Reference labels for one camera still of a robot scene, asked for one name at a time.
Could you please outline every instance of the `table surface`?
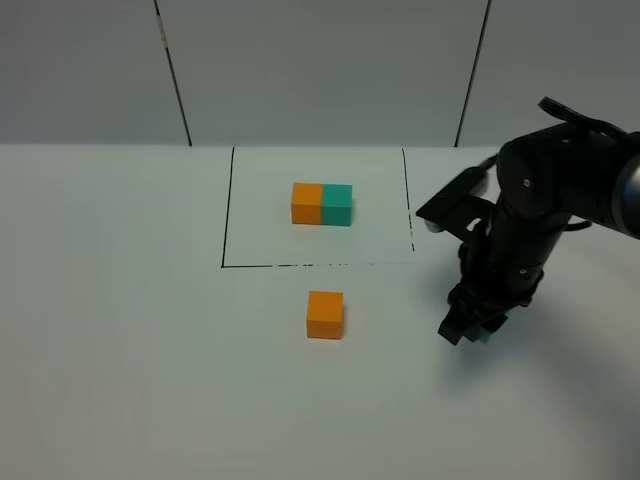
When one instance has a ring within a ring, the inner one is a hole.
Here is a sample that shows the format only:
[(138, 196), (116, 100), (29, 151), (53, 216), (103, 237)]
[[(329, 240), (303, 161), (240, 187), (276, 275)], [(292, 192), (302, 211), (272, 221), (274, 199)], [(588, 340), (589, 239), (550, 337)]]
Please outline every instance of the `table surface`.
[[(317, 177), (339, 155), (360, 189), (403, 195), (403, 250), (251, 268), (239, 235), (265, 261), (282, 249), (263, 239), (299, 253), (306, 236), (275, 207), (242, 224), (263, 200), (229, 195), (254, 182), (249, 164), (229, 181), (231, 148), (0, 147), (0, 477), (637, 479), (632, 239), (567, 233), (487, 345), (437, 335), (458, 243), (408, 212), (493, 151), (387, 149), (387, 179), (407, 179), (389, 189), (359, 149), (265, 150), (265, 172), (281, 157)], [(374, 214), (358, 206), (352, 228)], [(341, 341), (306, 338), (309, 290), (344, 292)]]

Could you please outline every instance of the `teal cube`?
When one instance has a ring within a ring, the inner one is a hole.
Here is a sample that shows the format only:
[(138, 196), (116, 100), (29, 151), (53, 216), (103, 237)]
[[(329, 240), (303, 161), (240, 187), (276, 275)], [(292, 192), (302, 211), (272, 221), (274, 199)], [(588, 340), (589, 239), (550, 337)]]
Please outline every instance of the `teal cube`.
[(348, 227), (352, 211), (351, 185), (324, 184), (322, 187), (322, 224)]

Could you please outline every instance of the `white wall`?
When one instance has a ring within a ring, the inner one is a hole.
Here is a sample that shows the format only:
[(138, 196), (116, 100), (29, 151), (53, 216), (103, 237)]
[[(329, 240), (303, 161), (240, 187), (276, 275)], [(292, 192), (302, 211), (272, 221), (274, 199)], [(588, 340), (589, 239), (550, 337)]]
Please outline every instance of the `white wall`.
[(1, 143), (170, 143), (186, 134), (152, 0), (8, 0)]
[(544, 96), (640, 129), (639, 15), (629, 0), (494, 0), (461, 144), (557, 123), (536, 106)]
[(453, 145), (486, 3), (159, 5), (195, 145)]

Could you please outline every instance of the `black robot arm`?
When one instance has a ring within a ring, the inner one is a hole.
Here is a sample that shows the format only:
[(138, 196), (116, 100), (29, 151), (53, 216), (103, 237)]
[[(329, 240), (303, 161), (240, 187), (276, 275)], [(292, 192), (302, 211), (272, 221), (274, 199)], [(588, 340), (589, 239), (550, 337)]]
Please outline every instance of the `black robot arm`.
[[(454, 345), (496, 332), (509, 310), (531, 302), (563, 232), (594, 222), (640, 238), (640, 133), (548, 98), (540, 107), (565, 122), (505, 144), (417, 212), (431, 231), (462, 241), (462, 279), (439, 329)], [(495, 205), (478, 196), (494, 165), (501, 188)], [(585, 221), (569, 224), (574, 215)]]

